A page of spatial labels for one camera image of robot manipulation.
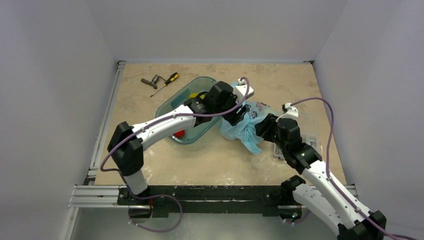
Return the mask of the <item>light blue plastic bag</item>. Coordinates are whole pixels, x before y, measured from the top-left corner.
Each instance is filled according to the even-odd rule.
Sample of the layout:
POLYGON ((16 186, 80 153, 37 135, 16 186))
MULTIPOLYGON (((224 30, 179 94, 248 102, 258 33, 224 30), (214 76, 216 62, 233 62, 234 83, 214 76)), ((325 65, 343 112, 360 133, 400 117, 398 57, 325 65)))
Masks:
POLYGON ((219 124, 219 132, 227 140, 240 140, 252 154, 257 155, 262 151, 258 145, 264 140, 257 136, 255 125, 262 122, 268 114, 277 115, 279 112, 259 101, 245 101, 243 105, 248 109, 244 118, 235 126, 223 119, 219 124))

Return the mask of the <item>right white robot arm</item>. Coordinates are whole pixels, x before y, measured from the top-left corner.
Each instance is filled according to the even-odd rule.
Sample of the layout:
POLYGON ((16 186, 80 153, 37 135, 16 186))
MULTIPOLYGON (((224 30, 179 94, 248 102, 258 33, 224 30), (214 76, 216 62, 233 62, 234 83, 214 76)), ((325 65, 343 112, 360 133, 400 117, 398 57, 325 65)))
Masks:
POLYGON ((327 169, 322 156, 301 137, 296 120, 272 113, 255 125, 256 135, 274 143, 287 164, 298 172, 281 186, 295 202, 305 206, 338 240, 382 240, 387 219, 362 204, 327 169))

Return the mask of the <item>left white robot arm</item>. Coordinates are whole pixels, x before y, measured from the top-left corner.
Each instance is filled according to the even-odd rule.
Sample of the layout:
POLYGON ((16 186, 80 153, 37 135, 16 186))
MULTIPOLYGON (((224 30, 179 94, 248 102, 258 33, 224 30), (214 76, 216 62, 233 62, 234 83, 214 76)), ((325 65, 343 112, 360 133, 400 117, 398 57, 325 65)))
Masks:
POLYGON ((247 108, 243 102, 254 95, 247 78, 235 86, 219 81, 210 90, 186 99, 180 106, 150 121, 117 125, 108 144, 105 159, 112 158, 128 188, 136 196, 148 189, 143 175, 144 151, 171 135, 223 117, 231 125, 244 119, 247 108))

